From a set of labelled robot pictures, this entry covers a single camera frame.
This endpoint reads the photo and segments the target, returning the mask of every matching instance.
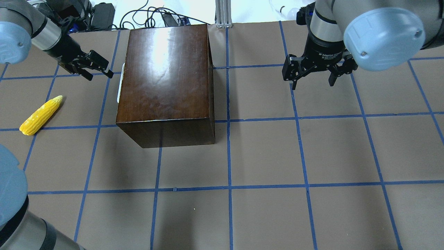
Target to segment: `yellow corn cob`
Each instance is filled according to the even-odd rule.
[[[20,126],[20,131],[24,135],[35,134],[58,109],[62,99],[63,96],[58,96],[43,104]]]

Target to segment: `blue tape grid line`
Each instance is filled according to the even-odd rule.
[[[370,133],[370,128],[369,128],[369,124],[367,122],[367,117],[366,117],[366,114],[364,111],[364,107],[362,106],[361,97],[359,96],[358,88],[357,88],[357,85],[355,82],[355,77],[354,77],[353,73],[350,74],[350,76],[352,78],[353,87],[355,89],[356,97],[358,99],[359,108],[361,109],[362,119],[364,120],[365,129],[366,129],[367,135],[369,137],[370,147],[372,148],[373,158],[375,160],[376,169],[378,171],[379,180],[381,182],[382,192],[384,194],[384,199],[385,199],[385,203],[387,205],[387,210],[388,210],[388,215],[390,217],[390,222],[392,223],[392,228],[393,228],[393,232],[395,234],[395,239],[396,239],[396,243],[398,245],[398,250],[402,250],[401,240],[399,238],[398,229],[396,227],[395,219],[393,217],[392,207],[390,205],[389,196],[387,195],[387,190],[385,188],[384,178],[382,176],[381,168],[379,166],[378,156],[376,155],[375,145],[373,143],[372,135]]]
[[[229,224],[229,230],[230,230],[230,250],[234,249],[234,238],[233,238],[233,193],[231,190],[231,143],[230,143],[230,72],[229,72],[229,65],[230,65],[230,57],[229,57],[229,51],[230,46],[228,42],[228,32],[229,29],[225,29],[225,52],[226,52],[226,140],[227,140],[227,170],[228,170],[228,224]]]
[[[119,38],[120,38],[120,31],[117,32],[117,39],[116,39],[115,46],[114,46],[114,53],[113,53],[110,69],[112,69],[113,66],[114,66],[115,55],[117,53],[117,46],[119,45]],[[92,148],[91,160],[90,160],[90,164],[89,164],[89,168],[88,168],[88,173],[87,173],[87,177],[86,177],[86,181],[85,181],[85,187],[83,189],[83,196],[82,196],[82,202],[80,204],[79,216],[77,218],[77,225],[75,227],[74,241],[77,241],[77,237],[79,236],[80,223],[82,221],[83,208],[85,206],[85,199],[86,199],[86,195],[87,195],[89,179],[91,177],[92,166],[93,166],[93,163],[94,163],[95,151],[97,149],[97,143],[99,141],[99,135],[100,135],[100,129],[101,129],[101,125],[102,125],[103,112],[105,110],[105,103],[106,103],[106,100],[107,100],[107,94],[108,94],[109,85],[110,85],[110,79],[108,78],[107,79],[107,85],[105,87],[105,93],[103,95],[102,109],[100,110],[99,124],[98,124],[98,128],[97,128],[97,133],[95,135],[94,146]]]
[[[288,55],[287,44],[285,42],[285,34],[284,34],[284,29],[282,27],[281,21],[279,21],[279,28],[281,29],[281,36],[282,36],[282,42],[284,45],[285,56],[287,56]],[[294,116],[295,116],[294,120],[296,121],[297,141],[299,143],[299,153],[301,154],[302,172],[304,174],[304,184],[305,184],[305,189],[306,189],[305,194],[307,196],[307,206],[308,206],[308,213],[309,213],[309,220],[310,220],[311,235],[313,238],[313,247],[314,247],[314,250],[317,250],[316,231],[314,228],[313,210],[312,210],[312,206],[311,206],[311,197],[310,197],[310,184],[308,181],[307,168],[305,165],[304,147],[302,145],[302,138],[301,138],[301,127],[299,125],[299,119],[298,119],[299,116],[297,115],[296,102],[294,99],[294,92],[291,89],[291,83],[289,84],[289,90],[291,93],[291,101],[293,104],[293,111],[294,111]]]
[[[435,115],[444,115],[444,112],[433,112]],[[420,113],[399,113],[399,114],[366,114],[366,117],[395,117],[395,116],[423,116],[430,115],[429,112]],[[362,115],[332,115],[332,116],[307,116],[298,117],[299,120],[304,119],[337,119],[337,118],[355,118],[362,117]],[[230,122],[249,122],[249,121],[291,121],[294,117],[273,117],[273,118],[251,118],[251,119],[231,119]],[[227,120],[216,120],[216,123],[227,123]],[[115,128],[116,124],[108,125],[80,125],[80,126],[56,126],[56,127],[43,127],[42,130],[55,130],[55,129],[96,129],[96,128]],[[2,131],[19,131],[19,128],[0,129]]]
[[[115,75],[119,75],[122,72],[114,72]],[[93,73],[93,76],[102,76],[102,73]],[[54,76],[34,76],[34,77],[5,77],[3,80],[23,80],[23,79],[39,79],[39,78],[53,78]],[[72,74],[72,75],[56,75],[56,78],[60,77],[81,77],[81,75],[78,74]]]
[[[282,24],[281,22],[279,22],[280,25],[280,29],[281,29],[281,35],[282,35],[282,41],[284,44],[284,51],[285,51],[285,55],[287,55],[287,48],[286,48],[286,43],[285,43],[285,35],[284,35],[284,31],[282,28]],[[116,45],[115,45],[115,50],[114,50],[114,55],[113,55],[113,60],[111,63],[111,68],[114,64],[114,60],[115,60],[115,54],[117,52],[117,44],[119,42],[119,37],[120,37],[120,31],[118,32],[118,37],[116,40]],[[233,246],[233,219],[232,219],[232,194],[231,191],[232,190],[237,190],[237,189],[268,189],[268,188],[306,188],[307,189],[307,201],[308,201],[308,207],[309,207],[309,215],[310,215],[310,224],[312,226],[312,236],[313,236],[313,244],[314,244],[314,248],[317,249],[317,245],[316,245],[316,236],[315,236],[315,231],[314,231],[314,222],[313,222],[313,214],[312,214],[312,210],[311,210],[311,202],[309,201],[309,188],[310,187],[344,187],[344,186],[373,186],[373,185],[381,185],[383,187],[383,192],[384,192],[384,196],[387,202],[387,206],[389,209],[389,215],[390,215],[390,219],[392,222],[392,226],[393,229],[395,231],[395,237],[396,237],[396,241],[398,243],[398,248],[402,249],[402,246],[400,245],[400,240],[399,240],[399,236],[397,234],[397,230],[396,230],[396,225],[394,223],[394,219],[393,219],[393,215],[391,212],[391,208],[390,208],[390,204],[388,201],[388,196],[385,190],[385,185],[415,185],[415,184],[443,184],[444,180],[424,180],[424,181],[383,181],[382,178],[382,174],[379,168],[379,164],[377,164],[377,168],[378,168],[378,173],[380,175],[380,182],[358,182],[358,183],[317,183],[317,184],[309,184],[308,183],[308,177],[307,177],[307,173],[306,173],[306,168],[305,168],[305,160],[303,158],[303,147],[302,147],[302,141],[300,140],[300,129],[299,129],[299,125],[298,125],[298,120],[301,119],[330,119],[330,118],[348,118],[348,117],[362,117],[365,121],[365,125],[366,125],[366,129],[369,135],[369,139],[370,139],[370,143],[372,145],[372,151],[374,153],[374,157],[377,161],[377,157],[376,157],[376,151],[374,150],[374,145],[373,145],[373,141],[371,139],[371,134],[370,134],[370,130],[368,129],[368,124],[366,122],[366,117],[390,117],[390,116],[416,116],[416,115],[431,115],[433,117],[433,120],[435,122],[436,128],[438,130],[438,133],[441,137],[441,140],[444,143],[444,137],[443,134],[437,124],[436,118],[435,118],[435,114],[444,114],[444,112],[433,112],[430,104],[425,96],[425,93],[420,85],[420,82],[413,70],[413,67],[410,63],[410,61],[408,62],[409,67],[415,77],[415,80],[418,84],[418,87],[421,91],[421,94],[423,95],[424,101],[427,104],[427,107],[429,109],[429,113],[400,113],[400,114],[365,114],[364,110],[362,108],[362,103],[360,101],[359,98],[359,93],[357,91],[357,87],[356,87],[356,83],[354,82],[354,78],[352,75],[352,80],[353,80],[353,85],[355,88],[355,92],[357,94],[357,98],[359,100],[359,104],[361,107],[361,112],[362,114],[356,114],[356,115],[339,115],[339,116],[310,116],[310,117],[298,117],[297,116],[297,109],[296,109],[296,105],[295,105],[295,101],[294,101],[294,93],[291,91],[291,95],[292,95],[292,102],[293,102],[293,109],[295,112],[295,117],[278,117],[278,118],[254,118],[254,119],[230,119],[230,113],[229,113],[229,109],[230,109],[230,104],[229,104],[229,69],[242,69],[242,68],[259,68],[259,67],[281,67],[283,64],[269,64],[269,65],[243,65],[243,66],[229,66],[229,50],[228,50],[228,29],[226,29],[226,66],[225,67],[214,67],[214,69],[226,69],[226,76],[227,76],[227,120],[219,120],[216,121],[217,123],[227,123],[227,139],[228,139],[228,146],[227,146],[227,157],[228,157],[228,182],[229,185],[228,186],[211,186],[211,187],[194,187],[194,188],[159,188],[159,175],[160,175],[160,165],[161,165],[161,154],[162,154],[162,149],[159,149],[159,160],[158,160],[158,172],[157,172],[157,176],[156,176],[156,187],[154,189],[130,189],[130,190],[87,190],[87,185],[89,183],[89,177],[91,174],[91,168],[92,168],[92,164],[93,164],[93,160],[94,160],[94,155],[95,155],[95,149],[97,147],[97,142],[98,142],[98,138],[99,138],[99,133],[100,133],[100,129],[101,128],[109,128],[109,127],[117,127],[116,125],[101,125],[101,120],[103,117],[103,110],[104,110],[104,103],[106,100],[106,95],[107,95],[107,91],[108,91],[108,87],[109,87],[109,79],[107,81],[107,86],[105,89],[105,95],[104,95],[104,99],[103,99],[103,104],[102,104],[102,110],[101,110],[101,114],[100,114],[100,119],[99,119],[99,124],[98,125],[90,125],[90,126],[62,126],[62,127],[45,127],[42,128],[44,130],[50,130],[50,129],[88,129],[88,128],[97,128],[97,134],[96,134],[96,139],[95,139],[95,144],[93,147],[93,153],[91,155],[91,162],[90,162],[90,168],[88,170],[88,175],[87,175],[87,180],[85,183],[85,189],[84,190],[62,190],[62,191],[30,191],[28,192],[29,194],[83,194],[82,197],[82,204],[80,207],[80,211],[79,211],[79,218],[77,221],[77,226],[76,226],[76,231],[75,231],[75,240],[77,240],[78,237],[78,231],[79,231],[79,226],[80,226],[80,222],[81,222],[81,215],[83,212],[83,207],[84,207],[84,202],[85,202],[85,197],[86,194],[114,194],[114,193],[137,193],[137,192],[154,192],[155,193],[155,200],[154,200],[154,207],[153,207],[153,221],[152,221],[152,228],[151,228],[151,249],[153,248],[153,240],[154,240],[154,229],[155,229],[155,215],[156,215],[156,210],[157,210],[157,194],[158,192],[173,192],[173,191],[177,191],[177,192],[186,192],[186,191],[201,191],[201,190],[229,190],[229,219],[230,219],[230,250],[233,250],[234,246]],[[412,58],[410,60],[441,60],[444,59],[444,57],[429,57],[429,58]],[[38,79],[38,78],[53,78],[52,79],[52,84],[50,86],[50,89],[48,91],[48,95],[47,95],[47,99],[49,99],[52,87],[54,85],[54,81],[56,78],[58,77],[78,77],[80,75],[57,75],[57,71],[58,71],[58,66],[56,68],[56,72],[53,76],[35,76],[35,77],[4,77],[6,70],[7,70],[8,65],[5,66],[1,76],[0,76],[0,82],[2,80],[19,80],[19,79]],[[287,185],[240,185],[240,186],[232,186],[231,185],[231,156],[230,156],[230,122],[248,122],[248,121],[282,121],[282,120],[295,120],[296,121],[296,125],[297,125],[297,134],[298,134],[298,140],[299,140],[299,144],[300,144],[300,150],[301,150],[301,158],[302,158],[302,162],[303,162],[303,171],[304,171],[304,181],[305,184],[287,184]],[[18,128],[12,128],[12,129],[0,129],[1,131],[18,131]],[[27,160],[25,162],[25,167],[24,170],[26,170],[26,166],[29,160],[29,157],[31,155],[32,152],[32,148],[33,145],[35,143],[36,140],[36,135],[33,138],[30,150],[28,152],[28,156],[27,156]]]
[[[1,73],[1,76],[0,76],[0,82],[1,82],[1,80],[3,80],[4,74],[6,73],[6,69],[8,68],[8,65],[9,64],[6,64],[3,68],[3,72]]]
[[[159,157],[157,159],[156,187],[154,189],[153,217],[152,217],[152,221],[151,221],[150,250],[153,250],[153,247],[154,247],[154,229],[156,226],[157,197],[159,195],[159,179],[160,179],[161,160],[162,160],[162,147],[159,148]]]
[[[426,181],[385,181],[384,185],[420,185],[420,184],[444,184],[444,180]],[[348,183],[312,183],[312,187],[353,187],[353,186],[379,186],[381,182],[348,182]],[[211,190],[244,190],[244,189],[273,189],[273,188],[306,188],[305,184],[279,184],[279,185],[235,185],[235,186],[210,186],[189,188],[145,188],[145,189],[117,189],[117,190],[88,190],[88,194],[119,194],[119,193],[148,193],[148,192],[193,192]],[[28,194],[83,194],[83,190],[59,190],[59,191],[29,191]]]
[[[425,96],[425,92],[422,89],[421,83],[419,82],[418,76],[416,75],[415,70],[413,69],[412,63],[410,61],[408,61],[408,66],[410,67],[410,70],[412,71],[413,77],[415,77],[416,84],[418,85],[418,88],[421,91],[421,95],[424,98],[424,102],[427,105],[428,111],[430,112],[429,115],[432,116],[433,122],[435,123],[435,126],[436,126],[436,130],[438,131],[438,134],[440,135],[441,142],[444,144],[443,133],[440,129],[440,126],[438,124],[438,121],[436,120],[435,114],[432,111],[432,107],[430,106],[430,103],[427,100],[427,97]]]
[[[56,80],[56,76],[57,76],[58,71],[59,71],[59,65],[57,65],[57,67],[55,68],[54,75],[52,75],[51,85],[49,86],[49,90],[48,90],[48,94],[46,95],[45,102],[47,102],[49,100],[49,97],[50,97],[51,91],[52,91],[52,87],[54,86],[54,82]],[[34,134],[32,136],[31,146],[29,147],[29,150],[28,150],[28,155],[26,156],[25,163],[23,164],[23,171],[26,171],[26,168],[28,167],[29,158],[31,157],[32,149],[34,148],[34,144],[36,143],[36,139],[37,139],[37,134]]]

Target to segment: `grid square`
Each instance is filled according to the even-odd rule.
[[[319,249],[398,249],[381,186],[310,188]]]
[[[210,38],[211,57],[214,67],[226,66],[226,29],[217,28],[216,24],[208,26],[208,36]]]
[[[310,183],[379,181],[362,118],[300,120]]]
[[[424,50],[418,51],[413,58],[422,58],[422,57],[440,57],[444,56],[444,49],[443,47],[436,47],[436,48],[428,48]]]
[[[102,128],[89,190],[155,188],[159,149],[142,149],[120,128]]]
[[[444,185],[388,185],[393,217],[404,249],[441,249]]]
[[[153,249],[229,249],[228,214],[228,190],[160,192]]]
[[[226,124],[215,128],[214,145],[162,149],[160,188],[228,185]]]
[[[226,69],[213,70],[214,118],[226,120]]]
[[[127,47],[128,47],[129,38],[130,38],[130,30],[120,31],[119,44],[117,45],[117,52],[115,54],[114,66],[112,69],[113,72],[119,72],[122,70],[122,65],[124,64],[125,59],[127,57]]]
[[[411,61],[419,83],[427,97],[430,107],[435,112],[444,111],[444,60]]]
[[[304,183],[295,121],[232,122],[233,185]]]
[[[444,132],[444,115],[435,115],[436,121],[441,129],[441,132]]]
[[[294,117],[281,67],[230,69],[230,118]]]
[[[31,46],[28,57],[21,63],[8,65],[4,77],[53,76],[56,67],[57,61],[54,58],[36,46]]]
[[[31,194],[29,211],[72,239],[81,202],[82,194]]]
[[[0,132],[0,144],[5,146],[19,160],[19,169],[23,166],[28,157],[33,137],[25,136],[20,131],[2,131]]]
[[[228,29],[230,66],[283,63],[281,37],[278,22],[233,25]]]
[[[97,125],[102,109],[106,76],[94,76],[92,81],[83,77],[58,77],[51,97],[63,96],[57,113],[45,127]]]
[[[330,72],[316,72],[300,79],[294,90],[299,117],[361,114],[349,75],[329,85]]]
[[[3,80],[0,83],[0,128],[19,128],[45,103],[51,81],[51,78]]]
[[[313,249],[305,189],[233,190],[235,249]]]
[[[366,114],[428,112],[407,63],[385,71],[353,73]]]
[[[26,168],[29,191],[83,190],[97,129],[41,130]]]
[[[117,41],[118,31],[96,31],[96,32],[80,32],[73,33],[70,36],[80,45],[81,49],[85,53],[89,53],[90,50],[96,51],[99,55],[103,56],[108,61],[109,69],[111,67],[112,58],[114,55],[115,43]],[[90,73],[98,73],[97,70],[85,69]],[[70,73],[64,68],[60,67],[57,75],[69,75]]]
[[[444,179],[444,145],[429,115],[367,120],[385,181]]]
[[[114,75],[108,86],[105,109],[103,110],[102,125],[115,125],[117,117],[117,93],[119,92],[120,75]]]
[[[284,21],[282,22],[282,29],[285,35],[287,52],[295,56],[302,56],[308,36],[307,26],[298,25],[296,21]]]
[[[88,194],[77,242],[86,249],[149,249],[154,193]]]

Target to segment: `black cable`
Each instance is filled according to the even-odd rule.
[[[108,28],[98,28],[98,29],[93,29],[91,31],[110,31],[110,30],[128,30],[128,29],[127,28],[119,28],[115,24],[111,24],[110,26],[108,26]]]
[[[149,2],[149,0],[147,0],[147,2],[142,6],[142,7],[140,7],[140,8],[138,8],[137,10],[138,11],[140,11],[140,10],[142,10],[145,6],[147,6],[148,5],[148,2]],[[147,24],[147,22],[145,21],[145,23],[143,23],[143,24],[140,24],[140,23],[138,23],[138,22],[136,22],[136,20],[134,20],[134,17],[135,17],[135,15],[137,14],[137,12],[135,12],[134,14],[133,14],[133,17],[132,17],[132,19],[133,19],[133,22],[135,22],[137,25],[146,25]]]
[[[124,27],[124,26],[125,26],[125,23],[131,24],[131,25],[133,26],[133,29],[136,29],[136,27],[134,26],[134,24],[133,24],[132,22],[129,22],[129,21],[124,21],[124,22],[122,23],[122,28],[125,28],[125,27]]]
[[[178,17],[186,17],[186,18],[188,18],[188,19],[192,19],[192,20],[195,20],[195,21],[201,22],[201,23],[203,23],[203,24],[208,24],[208,25],[210,25],[209,23],[204,22],[204,21],[202,21],[202,20],[195,19],[195,18],[192,18],[192,17],[189,17],[189,16],[185,16],[185,15],[181,15],[181,14],[177,14],[176,12],[174,12],[173,10],[168,9],[168,8],[164,8],[164,7],[155,8],[155,7],[152,7],[152,6],[151,6],[151,7],[149,7],[147,10],[144,10],[144,9],[136,9],[136,10],[128,11],[127,13],[125,13],[125,15],[123,15],[122,19],[120,20],[119,27],[120,27],[120,28],[123,28],[123,26],[122,26],[122,24],[123,24],[123,20],[125,19],[125,17],[126,17],[127,15],[129,15],[130,13],[134,13],[134,15],[135,15],[137,12],[139,12],[139,11],[143,11],[143,12],[146,12],[146,13],[147,13],[147,19],[145,20],[145,23],[143,23],[143,24],[136,23],[136,24],[138,24],[138,25],[144,25],[146,28],[153,28],[153,27],[155,26],[155,20],[154,20],[154,18],[153,18],[154,13],[161,13],[161,14],[162,14],[162,13],[166,13],[166,10],[172,12],[172,14],[174,14],[174,15],[176,15],[176,16],[178,16]]]
[[[82,21],[86,19],[86,17],[88,16],[88,13],[86,12],[86,8],[85,5],[82,3],[82,1],[77,0],[79,2],[79,4],[82,6],[83,12],[85,12],[85,16],[83,17]]]

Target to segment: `dark brown wooden box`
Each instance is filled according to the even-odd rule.
[[[207,26],[131,30],[116,124],[142,148],[214,144]]]

